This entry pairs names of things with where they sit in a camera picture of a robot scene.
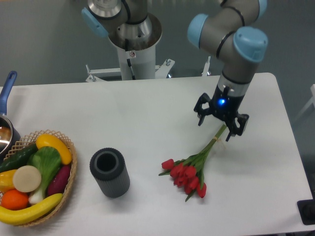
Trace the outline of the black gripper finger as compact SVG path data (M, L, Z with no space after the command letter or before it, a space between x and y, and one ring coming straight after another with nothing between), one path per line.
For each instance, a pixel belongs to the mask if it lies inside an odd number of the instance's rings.
M228 118L225 122L229 133L227 135L226 141L228 142L231 137L241 136L245 131L246 125L249 120L248 114L237 113L235 117Z
M212 114L211 102L212 102L211 98L206 93L203 93L199 97L199 99L198 99L198 101L197 101L197 103L193 109L197 113L197 117L199 118L198 126L201 126L201 124L203 123L204 118L206 116L209 116Z

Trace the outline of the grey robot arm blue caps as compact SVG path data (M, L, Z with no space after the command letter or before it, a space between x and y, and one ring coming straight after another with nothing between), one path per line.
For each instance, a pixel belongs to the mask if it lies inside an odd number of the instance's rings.
M192 45L224 64L214 95L201 95L194 111L200 121L209 115L220 119L234 137L247 125L249 116L238 109L268 46L266 34L252 27L267 1L223 0L220 6L214 17L196 15L187 31ZM156 45L162 28L145 0L90 0L81 14L94 34L116 47L123 80L157 78Z

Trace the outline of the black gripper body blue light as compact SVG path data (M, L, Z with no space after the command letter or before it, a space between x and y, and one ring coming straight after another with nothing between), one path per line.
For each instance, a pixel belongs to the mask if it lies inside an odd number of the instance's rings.
M230 87L224 88L223 91L216 87L214 95L209 105L209 114L214 117L228 122L234 122L235 119L240 124L245 123L245 115L239 114L238 109L244 99L243 96L230 96Z

